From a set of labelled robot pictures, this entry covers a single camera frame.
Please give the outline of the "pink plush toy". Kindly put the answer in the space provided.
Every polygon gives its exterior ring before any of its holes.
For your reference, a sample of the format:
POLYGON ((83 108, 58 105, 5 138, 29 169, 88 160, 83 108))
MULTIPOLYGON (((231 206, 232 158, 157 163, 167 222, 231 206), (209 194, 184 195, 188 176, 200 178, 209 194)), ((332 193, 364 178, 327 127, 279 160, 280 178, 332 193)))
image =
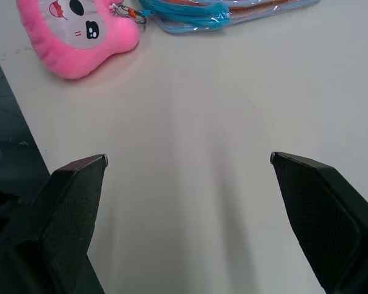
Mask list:
POLYGON ((139 28, 113 12, 123 0, 15 0, 34 52, 55 75, 83 78, 139 43, 139 28))

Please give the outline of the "orange and silver carabiner clip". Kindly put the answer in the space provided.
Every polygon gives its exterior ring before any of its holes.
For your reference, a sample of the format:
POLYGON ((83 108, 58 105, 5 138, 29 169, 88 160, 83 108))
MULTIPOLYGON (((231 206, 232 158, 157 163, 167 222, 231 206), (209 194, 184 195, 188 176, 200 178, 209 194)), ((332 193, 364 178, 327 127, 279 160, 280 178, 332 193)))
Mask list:
POLYGON ((138 25, 146 25, 147 19, 145 15, 140 11, 130 8, 123 4, 110 4, 109 9, 111 14, 117 17, 130 18, 138 25))

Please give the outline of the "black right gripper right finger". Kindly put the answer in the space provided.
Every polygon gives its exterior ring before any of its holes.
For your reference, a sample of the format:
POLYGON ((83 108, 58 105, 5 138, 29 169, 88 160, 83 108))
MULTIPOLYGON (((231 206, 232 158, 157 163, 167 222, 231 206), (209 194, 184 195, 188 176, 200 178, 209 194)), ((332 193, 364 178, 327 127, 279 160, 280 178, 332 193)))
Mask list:
POLYGON ((326 294, 368 294, 368 202, 332 166, 270 155, 286 213, 326 294))

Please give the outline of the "clear blue-trimmed pouch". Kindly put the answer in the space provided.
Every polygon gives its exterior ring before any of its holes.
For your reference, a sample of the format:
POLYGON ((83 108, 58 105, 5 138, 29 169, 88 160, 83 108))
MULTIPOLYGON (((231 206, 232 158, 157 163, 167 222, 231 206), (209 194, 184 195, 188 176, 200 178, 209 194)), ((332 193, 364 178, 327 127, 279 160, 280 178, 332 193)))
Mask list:
POLYGON ((320 0, 303 0, 303 4, 291 4, 287 8, 266 11, 246 16, 230 13, 222 3, 205 7, 169 4, 164 0, 139 0, 145 15, 151 16, 164 31, 181 34, 193 31, 216 31, 244 21, 269 17, 287 10, 301 9, 319 3, 320 0))

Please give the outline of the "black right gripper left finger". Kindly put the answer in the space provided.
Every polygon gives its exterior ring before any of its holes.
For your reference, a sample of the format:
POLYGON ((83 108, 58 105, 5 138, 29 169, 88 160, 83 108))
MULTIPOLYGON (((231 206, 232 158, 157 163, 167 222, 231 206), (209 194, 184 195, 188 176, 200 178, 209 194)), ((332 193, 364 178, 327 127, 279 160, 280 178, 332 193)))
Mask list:
POLYGON ((105 294, 87 252, 107 165, 73 161, 29 202, 0 192, 0 294, 105 294))

